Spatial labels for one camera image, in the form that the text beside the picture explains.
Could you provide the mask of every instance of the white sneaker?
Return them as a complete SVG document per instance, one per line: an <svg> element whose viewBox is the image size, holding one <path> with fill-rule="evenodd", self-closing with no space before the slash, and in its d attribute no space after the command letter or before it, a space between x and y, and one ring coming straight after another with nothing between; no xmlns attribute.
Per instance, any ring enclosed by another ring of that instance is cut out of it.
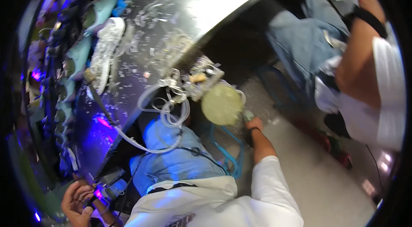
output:
<svg viewBox="0 0 412 227"><path fill-rule="evenodd" d="M125 23L122 18L109 18L105 26L99 30L96 47L90 62L90 72L95 75L92 82L94 90L101 95L106 87L110 72L110 65L113 53L121 37L123 36ZM89 87L87 87L87 96L93 99Z"/></svg>

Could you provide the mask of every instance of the wristwatch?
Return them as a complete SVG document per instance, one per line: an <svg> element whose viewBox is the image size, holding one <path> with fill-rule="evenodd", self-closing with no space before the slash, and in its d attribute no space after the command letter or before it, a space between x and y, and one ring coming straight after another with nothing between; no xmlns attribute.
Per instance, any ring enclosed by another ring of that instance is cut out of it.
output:
<svg viewBox="0 0 412 227"><path fill-rule="evenodd" d="M358 6L355 7L353 10L353 14L356 17L360 18L361 20L368 23L372 28L378 32L381 38L387 38L388 33L386 32L384 24L382 24L372 13L368 12L367 10L360 8Z"/></svg>

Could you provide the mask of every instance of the stainless steel surface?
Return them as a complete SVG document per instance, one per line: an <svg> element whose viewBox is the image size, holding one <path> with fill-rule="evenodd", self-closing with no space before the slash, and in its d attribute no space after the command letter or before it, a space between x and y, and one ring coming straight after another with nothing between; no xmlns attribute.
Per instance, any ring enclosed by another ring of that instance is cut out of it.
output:
<svg viewBox="0 0 412 227"><path fill-rule="evenodd" d="M256 0L136 0L126 16L128 32L115 56L110 85L102 101L124 132L139 116L137 99L147 85L173 67L193 63L198 47L225 21ZM84 87L77 103L73 151L80 171L97 177L121 138L106 127L104 115Z"/></svg>

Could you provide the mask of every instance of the white shirt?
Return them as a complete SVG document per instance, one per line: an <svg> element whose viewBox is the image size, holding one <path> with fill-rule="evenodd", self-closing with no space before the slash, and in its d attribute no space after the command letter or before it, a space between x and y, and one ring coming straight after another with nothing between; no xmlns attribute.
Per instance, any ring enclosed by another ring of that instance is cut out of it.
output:
<svg viewBox="0 0 412 227"><path fill-rule="evenodd" d="M390 25L389 37L374 37L373 57L381 97L381 108L372 108L344 93L329 89L315 77L315 101L327 113L341 112L348 134L367 144L399 151L402 148L406 123L406 88L399 47ZM342 57L327 60L320 68L327 75L335 75Z"/></svg>
<svg viewBox="0 0 412 227"><path fill-rule="evenodd" d="M163 181L152 188L171 188ZM133 207L126 227L303 226L299 209L289 192L279 159L263 158L252 173L252 196L237 195L231 176L179 183L181 187L143 196Z"/></svg>

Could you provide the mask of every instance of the sanding disc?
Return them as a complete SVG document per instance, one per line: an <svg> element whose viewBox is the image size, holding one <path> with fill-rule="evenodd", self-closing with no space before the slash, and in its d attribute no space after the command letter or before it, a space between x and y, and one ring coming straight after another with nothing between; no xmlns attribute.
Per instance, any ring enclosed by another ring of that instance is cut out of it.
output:
<svg viewBox="0 0 412 227"><path fill-rule="evenodd" d="M216 84L202 99L202 111L216 125L234 125L243 111L241 96L226 84Z"/></svg>

